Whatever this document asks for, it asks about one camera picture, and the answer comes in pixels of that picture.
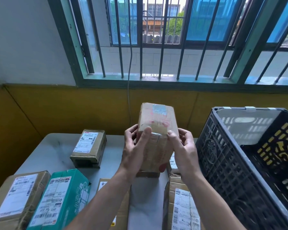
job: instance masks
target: table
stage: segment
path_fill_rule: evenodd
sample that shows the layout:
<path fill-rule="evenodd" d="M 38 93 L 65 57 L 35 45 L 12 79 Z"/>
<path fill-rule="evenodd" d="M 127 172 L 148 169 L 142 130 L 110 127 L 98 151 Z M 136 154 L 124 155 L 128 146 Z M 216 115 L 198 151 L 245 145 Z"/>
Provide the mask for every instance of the table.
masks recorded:
<path fill-rule="evenodd" d="M 81 134 L 48 134 L 15 174 L 48 170 L 50 174 L 74 169 L 69 156 Z M 119 167 L 124 147 L 123 135 L 107 135 L 100 169 L 79 169 L 92 183 L 89 201 L 94 197 L 100 178 L 111 178 Z M 161 230 L 164 189 L 167 172 L 159 178 L 136 178 L 131 186 L 128 229 Z"/>

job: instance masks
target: plastic crate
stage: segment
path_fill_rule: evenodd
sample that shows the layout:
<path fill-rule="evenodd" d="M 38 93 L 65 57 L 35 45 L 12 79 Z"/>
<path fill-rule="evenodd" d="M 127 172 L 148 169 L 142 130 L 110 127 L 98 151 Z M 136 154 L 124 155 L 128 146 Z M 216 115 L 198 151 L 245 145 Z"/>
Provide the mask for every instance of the plastic crate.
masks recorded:
<path fill-rule="evenodd" d="M 288 111 L 215 107 L 196 142 L 204 176 L 247 229 L 288 229 L 288 201 L 283 195 L 287 183 L 280 189 L 284 180 L 275 173 L 288 176 L 288 161 L 270 156 L 273 163 L 267 165 L 269 160 L 258 153 L 275 134 L 272 129 L 286 123 L 281 113 Z"/>

